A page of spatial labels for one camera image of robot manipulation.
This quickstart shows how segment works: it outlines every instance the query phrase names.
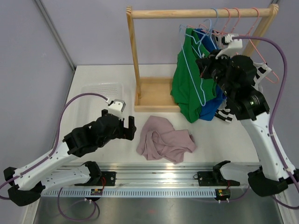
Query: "stainless steel surface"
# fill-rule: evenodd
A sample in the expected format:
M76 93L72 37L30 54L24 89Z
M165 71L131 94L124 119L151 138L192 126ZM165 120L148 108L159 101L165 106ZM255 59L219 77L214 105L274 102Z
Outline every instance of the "stainless steel surface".
M233 197L241 194L233 190ZM62 209L67 209L79 198L61 198ZM206 203L193 198L101 198L97 201L101 214L88 224L282 224L277 205L269 197L253 192L232 203ZM93 210L88 203L80 203L65 213L73 218L84 218ZM58 215L57 199L42 197L34 224L71 224Z

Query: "gray wall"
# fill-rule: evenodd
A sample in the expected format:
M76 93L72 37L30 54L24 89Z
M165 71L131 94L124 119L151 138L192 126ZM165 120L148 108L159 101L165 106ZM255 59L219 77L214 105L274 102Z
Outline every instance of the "gray wall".
M32 0L0 1L0 30L2 172L50 150L72 73ZM24 208L2 200L0 207L0 223L21 223Z
M288 77L285 85L280 107L274 121L275 130L278 133L280 141L292 163L299 168L299 140L298 127L299 118L299 76L298 76L298 20L293 17L297 14L296 9L299 7L297 0L282 0L279 4L279 13L271 25L265 37L272 39L283 49L288 61ZM268 65L282 79L283 63L280 54L267 43L259 45L260 52L267 60ZM273 108L279 84L272 84L264 80L262 82L266 98ZM289 190L289 197L292 205L299 205L299 195L292 185Z
M270 0L42 0L76 65L132 64L126 6L133 9L267 7ZM140 64L176 63L179 25L197 27L204 19L136 20ZM241 20L246 33L255 19ZM219 19L222 28L226 19Z

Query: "crumpled pink shirt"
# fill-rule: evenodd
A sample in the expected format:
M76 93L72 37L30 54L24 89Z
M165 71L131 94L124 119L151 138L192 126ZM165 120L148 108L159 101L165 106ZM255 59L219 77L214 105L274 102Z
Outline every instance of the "crumpled pink shirt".
M144 124L137 153L147 160L166 158L173 163L184 160L184 153L192 153L196 145L188 130L174 130L166 118L150 116Z

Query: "clothes hanger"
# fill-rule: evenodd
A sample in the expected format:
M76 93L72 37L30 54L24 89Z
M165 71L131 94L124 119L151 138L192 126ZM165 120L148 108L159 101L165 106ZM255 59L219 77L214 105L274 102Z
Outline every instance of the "clothes hanger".
M210 21L210 26L211 26L211 25L212 25L212 20L211 20L211 19L206 19L206 20L204 20L204 22L207 21L207 20ZM200 25L198 26L198 28L200 28L200 26L203 26L204 28L206 28L207 31L209 30L204 24L200 24Z
M212 40L212 33L211 33L211 30L213 30L215 24L217 23L218 18L219 18L219 15L218 15L218 11L217 11L217 9L215 9L215 8L212 8L212 9L215 10L215 11L216 11L216 14L217 14L217 19L216 19L215 23L212 25L212 20L211 20L211 19L206 19L206 20L204 20L204 22L207 21L207 20L210 21L210 28L209 28L209 31L208 31L208 32L201 32L202 30L201 30L201 31L194 30L196 33L199 33L199 34L202 34L202 35L203 35L202 38L201 38L201 40L200 40L200 43L199 43L199 45L198 45L198 47L197 47L197 48L198 48L198 52L199 52L200 54L201 54L201 52L200 52L200 45L202 44L202 40L203 40L206 36L210 39L211 43L213 44L214 49L217 49L217 47L216 47L214 41Z
M240 11L239 11L239 9L238 9L238 8L233 8L233 9L237 10L237 12L238 12L238 15L239 15L239 18L238 18L237 22L235 23L235 25L233 26L232 30L230 31L230 33L231 33L231 34L232 34L232 33L233 33L233 31L235 30L235 27L236 27L236 25L239 23L239 21L240 21L240 18L241 18L241 14L240 14Z
M181 27L185 27L185 26L183 26L183 25L180 25L180 26L179 26L179 33L181 33L181 31L183 31L183 29L182 29ZM189 37L191 37L191 38L196 42L196 40L195 40L195 38L194 38L193 36L187 35L186 33L184 33L184 35L185 35L185 36L189 36ZM190 78L191 78L191 80L192 80L193 86L194 86L194 88L195 88L196 94L197 94L197 96L198 96L199 102L200 102L201 106L205 106L205 105L206 105L206 95L205 95L204 90L202 89L202 82L203 82L202 80L203 80L203 79L201 78L200 89L201 89L202 94L203 94L203 96L204 96L204 103L202 103L202 101L201 101L201 99L200 99L200 96L199 96L199 93L198 93L198 91L197 91L195 82L194 82L193 77L192 77L192 75L191 75L191 71L190 71L190 68L189 68L189 65L188 65L188 61L187 61L187 58L186 58L186 55L185 55L185 51L184 51L184 48L183 48L183 44L182 44L181 41L180 41L180 43L181 43L182 52L183 52L183 55L184 55L184 58L185 58L185 62L186 62L186 65L187 65L187 69L188 69L188 71L189 71L189 75L190 75Z
M183 31L182 27L185 27L185 26L182 25L182 24L179 25L179 32L180 32L180 33L181 33L181 31ZM203 37L201 38L201 40L199 40L198 42L196 42L194 36L190 36L190 35L188 35L188 34L186 34L186 33L184 33L184 36L188 36L188 37L192 38L192 39L194 40L194 43L195 43L195 44L200 43L200 42L203 40L203 38L204 38L204 36L203 36ZM196 50L192 45L191 45L191 47L192 47L192 49L195 51L195 53L198 55L198 57L199 57L199 58L202 58L202 55L201 55L200 51L198 50L198 52L197 52L197 50Z
M207 34L204 33L203 36L199 39L199 41L196 41L195 38L194 38L194 36L190 36L190 35L188 35L188 34L185 34L185 36L191 37L191 38L194 40L194 43L195 43L196 45L198 44L198 49L197 49L197 50L196 50L193 46L192 46L192 48L193 48L193 50L196 52L196 54L199 56L199 58L202 58L203 56L201 55L201 52L200 52L199 47L200 47L200 45L202 44L202 40L207 36Z
M220 32L220 38L222 38L222 36L223 36L223 34L224 34L224 30L225 30L226 26L228 25L228 23L229 23L229 21L230 21L230 11L229 11L229 9L228 9L228 8L223 8L223 9L225 9L225 10L228 12L228 21L225 23L225 25L224 25L222 31Z
M217 18L216 18L216 21L215 21L215 23L213 24L213 27L210 27L210 30L209 30L209 32L210 32L209 38L210 38L210 40L211 40L211 42L212 42L212 44L213 44L214 48L215 48L215 49L217 49L217 47L216 47L216 45L215 45L214 41L212 40L212 32L213 32L213 30L214 30L214 27L215 27L216 23L218 22L218 19L219 19L219 14L218 14L218 11L217 11L217 9L215 9L215 8L212 8L212 9L213 9L213 10L215 10L215 12L216 12L216 15L217 15Z
M254 26L256 25L256 23L258 22L259 17L260 17L260 12L258 11L258 9L255 8L255 7L253 7L252 9L255 9L255 10L257 11L257 19L256 19L256 21L253 23L252 27L249 29L249 31L247 32L247 34L244 35L244 36L249 36L249 35L250 35L252 29L254 28ZM258 49L256 48L256 46L255 46L254 43L252 42L252 40L249 40L249 42L251 43L251 45L253 46L253 48L256 50L256 52L258 53L258 55L261 57L262 61L263 61L264 63L267 63L266 60L264 59L264 57L261 55L261 53L258 51ZM274 71L271 71L271 72L272 72L273 75L275 75L277 81L274 82L274 81L272 81L272 80L271 80L270 78L268 78L268 77L265 77L265 78L268 79L271 83L273 83L273 84L277 84L277 83L279 82L279 77L278 77L278 75L277 75Z

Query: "wooden clothing rack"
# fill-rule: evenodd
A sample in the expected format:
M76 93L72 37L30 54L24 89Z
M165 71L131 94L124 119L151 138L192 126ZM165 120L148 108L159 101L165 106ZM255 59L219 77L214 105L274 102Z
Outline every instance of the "wooden clothing rack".
M219 18L228 18L226 9L217 9ZM241 17L258 17L253 8L239 9ZM270 4L268 8L259 8L259 16L262 17L253 36L264 36L278 13L278 5ZM127 20L133 55L133 64L136 77L135 106L136 112L180 112L180 108L174 103L170 95L171 77L140 77L134 29L134 19L169 19L169 18L216 18L213 9L194 10L133 10L127 7ZM239 17L237 10L229 9L230 17ZM257 46L259 41L252 40ZM248 43L243 55L251 56L254 52L252 44Z

